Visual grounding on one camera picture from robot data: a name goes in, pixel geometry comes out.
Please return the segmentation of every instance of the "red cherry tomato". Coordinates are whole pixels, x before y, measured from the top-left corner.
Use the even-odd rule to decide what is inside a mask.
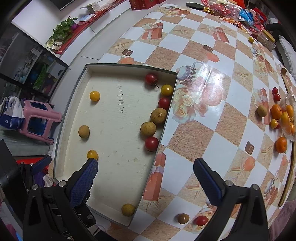
[[[281,100],[281,96],[278,93],[274,94],[274,101],[280,101],[280,100]]]
[[[274,87],[274,88],[272,89],[272,93],[273,93],[273,94],[277,94],[278,92],[279,92],[279,90],[278,90],[277,87]]]
[[[158,82],[157,76],[155,74],[147,74],[145,80],[149,85],[155,85]]]
[[[155,151],[158,147],[159,141],[156,137],[148,137],[145,141],[145,147],[149,151]]]
[[[158,107],[168,110],[170,107],[170,99],[163,97],[158,101]]]
[[[275,128],[275,129],[279,129],[281,127],[281,125],[280,125],[280,123],[279,123],[279,121],[278,121],[278,125],[277,125],[277,127]]]
[[[198,216],[196,219],[195,219],[195,223],[197,226],[203,226],[205,225],[206,223],[208,222],[208,218],[206,216]]]

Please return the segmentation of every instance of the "pink plastic stool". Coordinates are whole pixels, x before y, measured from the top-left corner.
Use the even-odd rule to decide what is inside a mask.
[[[54,143],[54,139],[49,138],[48,135],[53,122],[60,123],[62,121],[62,114],[60,112],[54,111],[48,103],[42,103],[33,100],[25,100],[23,113],[25,120],[23,121],[19,132],[27,137],[44,141],[52,145]],[[42,124],[38,120],[36,121],[36,118],[46,120],[45,124]],[[32,131],[31,126],[41,127],[37,129],[37,131]]]

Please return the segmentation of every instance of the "white box tray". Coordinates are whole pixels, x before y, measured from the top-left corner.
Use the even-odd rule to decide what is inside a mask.
[[[148,73],[157,74],[159,88],[145,84]],[[86,204],[99,215],[128,226],[132,217],[122,215],[121,207],[126,203],[138,206],[156,154],[145,150],[140,127],[157,108],[161,86],[174,87],[176,79],[177,73],[149,66],[86,65],[63,117],[54,178],[68,180],[87,161],[87,152],[94,149],[99,155],[99,171]],[[97,103],[90,100],[91,91],[100,92]],[[90,128],[87,140],[78,135],[81,125]],[[159,142],[163,127],[158,126],[154,135]]]

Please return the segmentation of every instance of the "blue gripper pad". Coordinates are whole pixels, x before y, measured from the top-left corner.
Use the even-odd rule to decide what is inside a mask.
[[[202,158],[194,161],[193,171],[210,203],[214,206],[219,206],[225,193],[225,188],[221,183],[223,179],[217,172],[212,171]]]
[[[80,175],[77,182],[70,190],[70,206],[72,208],[80,205],[86,192],[89,190],[94,177],[98,173],[99,165],[97,160],[93,159]]]
[[[51,162],[51,156],[45,156],[32,166],[31,174],[36,175],[37,173],[41,172],[46,166],[48,166]]]

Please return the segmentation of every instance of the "white wall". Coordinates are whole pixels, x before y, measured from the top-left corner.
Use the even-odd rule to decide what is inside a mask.
[[[269,14],[268,14],[267,19],[269,19],[269,18],[275,18],[275,19],[277,19],[277,17],[274,15],[274,13],[272,11],[270,11]]]
[[[12,21],[42,44],[53,34],[53,28],[68,16],[80,17],[89,14],[80,9],[94,0],[75,0],[60,11],[50,0],[32,0]]]

